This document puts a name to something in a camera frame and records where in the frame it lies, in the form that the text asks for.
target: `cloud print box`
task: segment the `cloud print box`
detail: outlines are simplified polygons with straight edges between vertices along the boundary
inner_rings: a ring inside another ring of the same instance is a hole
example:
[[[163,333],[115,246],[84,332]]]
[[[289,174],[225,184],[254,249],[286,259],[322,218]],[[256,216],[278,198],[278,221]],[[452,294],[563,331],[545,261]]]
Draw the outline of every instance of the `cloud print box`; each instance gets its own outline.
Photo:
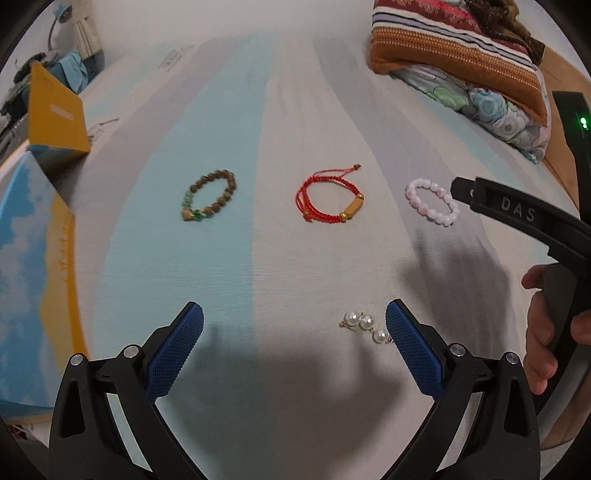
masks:
[[[0,415],[51,415],[70,355],[86,353],[73,265],[74,217],[27,153],[0,205]]]

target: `folded blanket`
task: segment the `folded blanket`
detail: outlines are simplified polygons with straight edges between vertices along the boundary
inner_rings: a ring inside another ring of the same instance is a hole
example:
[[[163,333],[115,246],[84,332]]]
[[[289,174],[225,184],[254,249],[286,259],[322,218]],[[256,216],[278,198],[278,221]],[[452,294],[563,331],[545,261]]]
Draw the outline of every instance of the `folded blanket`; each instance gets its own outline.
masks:
[[[376,0],[372,70],[391,73],[416,63],[499,92],[548,125],[543,77],[522,45],[491,39],[471,13],[440,0]]]
[[[517,20],[519,7],[514,0],[465,1],[468,10],[489,37],[523,45],[534,64],[541,63],[545,45],[533,38],[530,31]]]
[[[544,158],[550,140],[550,127],[542,126],[497,92],[466,83],[429,65],[398,69],[393,75],[468,117],[495,137],[515,147],[533,163],[539,163]],[[544,99],[550,111],[548,96],[544,95]]]

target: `pink bead bracelet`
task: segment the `pink bead bracelet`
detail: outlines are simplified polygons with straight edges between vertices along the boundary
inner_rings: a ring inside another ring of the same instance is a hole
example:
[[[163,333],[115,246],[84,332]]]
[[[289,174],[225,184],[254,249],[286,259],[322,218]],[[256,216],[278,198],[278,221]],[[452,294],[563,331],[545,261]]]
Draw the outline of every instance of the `pink bead bracelet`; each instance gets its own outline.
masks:
[[[431,190],[435,195],[441,198],[441,200],[443,200],[449,207],[449,215],[439,213],[438,211],[429,208],[429,206],[417,196],[417,189]],[[453,201],[452,196],[449,195],[444,188],[440,187],[437,183],[431,180],[413,180],[406,187],[406,198],[408,199],[411,207],[413,207],[419,214],[429,218],[438,225],[443,225],[446,227],[450,226],[457,220],[458,215],[460,215],[458,205]]]

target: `floral blanket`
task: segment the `floral blanket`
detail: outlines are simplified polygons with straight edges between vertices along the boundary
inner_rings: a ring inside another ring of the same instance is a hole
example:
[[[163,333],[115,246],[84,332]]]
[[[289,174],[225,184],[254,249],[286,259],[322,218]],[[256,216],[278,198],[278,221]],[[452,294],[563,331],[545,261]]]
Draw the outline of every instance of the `floral blanket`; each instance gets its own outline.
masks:
[[[550,140],[550,100],[543,95],[548,110],[548,126],[539,122],[504,96],[466,83],[429,65],[415,64],[392,72],[405,83],[434,100],[468,117],[503,142],[515,147],[533,163],[540,162]]]

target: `cardboard box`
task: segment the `cardboard box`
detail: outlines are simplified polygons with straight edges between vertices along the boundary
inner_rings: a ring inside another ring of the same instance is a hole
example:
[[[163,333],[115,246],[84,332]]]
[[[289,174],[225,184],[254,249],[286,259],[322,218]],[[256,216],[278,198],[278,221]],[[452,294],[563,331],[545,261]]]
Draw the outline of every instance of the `cardboard box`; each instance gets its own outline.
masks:
[[[89,151],[82,101],[34,64],[29,139],[0,166],[0,416],[7,423],[51,419],[67,361],[87,355],[74,216],[48,176]]]

